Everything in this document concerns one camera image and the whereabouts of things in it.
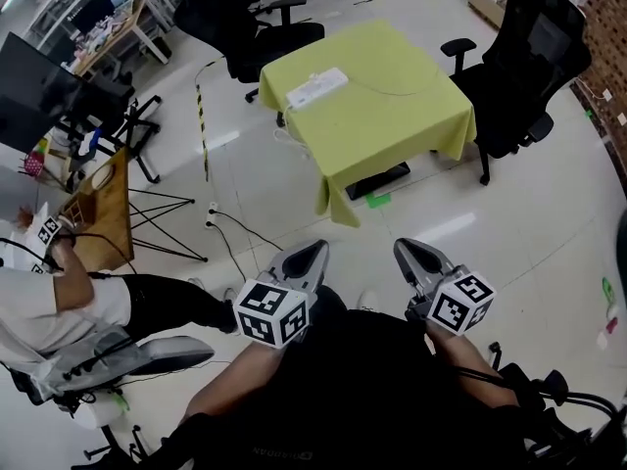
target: wall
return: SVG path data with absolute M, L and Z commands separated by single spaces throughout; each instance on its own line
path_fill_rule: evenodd
M 590 48 L 593 63 L 581 77 L 597 96 L 609 89 L 609 102 L 594 99 L 582 89 L 593 110 L 611 136 L 623 166 L 627 164 L 627 125 L 621 126 L 618 115 L 627 116 L 627 0 L 589 0 L 584 41 Z

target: wooden board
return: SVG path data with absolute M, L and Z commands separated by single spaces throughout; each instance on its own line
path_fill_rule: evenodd
M 119 150 L 107 164 L 112 165 L 115 171 L 104 188 L 94 191 L 91 178 L 87 177 L 78 189 L 87 195 L 94 194 L 96 198 L 95 222 L 84 233 L 104 235 L 121 249 L 126 259 L 132 261 L 135 253 L 130 232 L 126 148 Z M 74 251 L 87 271 L 115 270 L 126 264 L 120 253 L 102 238 L 79 237 Z

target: black pants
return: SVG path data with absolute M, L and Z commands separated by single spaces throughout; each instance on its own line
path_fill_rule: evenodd
M 130 293 L 130 321 L 124 330 L 136 341 L 190 322 L 225 333 L 237 326 L 230 304 L 191 282 L 155 275 L 125 275 L 122 279 Z

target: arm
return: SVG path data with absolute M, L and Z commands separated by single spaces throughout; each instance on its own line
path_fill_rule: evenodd
M 52 256 L 64 270 L 60 277 L 54 277 L 57 311 L 79 309 L 89 305 L 94 299 L 94 287 L 85 267 L 72 249 L 69 240 L 61 240 L 52 248 Z
M 267 384 L 278 369 L 283 352 L 258 343 L 251 344 L 194 396 L 183 420 L 198 413 L 224 414 L 235 403 Z
M 436 354 L 446 363 L 501 378 L 465 336 L 455 336 L 434 322 L 427 322 L 427 335 L 433 341 Z M 518 399 L 512 390 L 462 376 L 459 377 L 459 382 L 467 393 L 488 407 L 518 405 Z

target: power strip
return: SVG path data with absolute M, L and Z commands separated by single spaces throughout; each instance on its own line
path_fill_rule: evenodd
M 349 78 L 337 68 L 313 74 L 308 82 L 287 93 L 287 102 L 292 110 L 301 110 L 347 83 Z

